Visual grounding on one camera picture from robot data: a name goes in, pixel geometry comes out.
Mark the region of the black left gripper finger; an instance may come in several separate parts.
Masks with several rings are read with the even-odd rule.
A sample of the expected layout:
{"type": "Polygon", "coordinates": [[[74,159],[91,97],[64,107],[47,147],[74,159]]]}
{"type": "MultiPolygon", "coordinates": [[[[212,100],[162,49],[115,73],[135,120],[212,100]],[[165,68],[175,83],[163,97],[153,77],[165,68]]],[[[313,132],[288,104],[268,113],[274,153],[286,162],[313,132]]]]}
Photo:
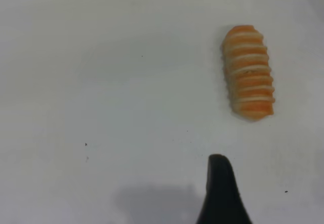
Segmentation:
{"type": "Polygon", "coordinates": [[[220,154],[208,158],[206,196],[197,223],[251,223],[232,165],[220,154]]]}

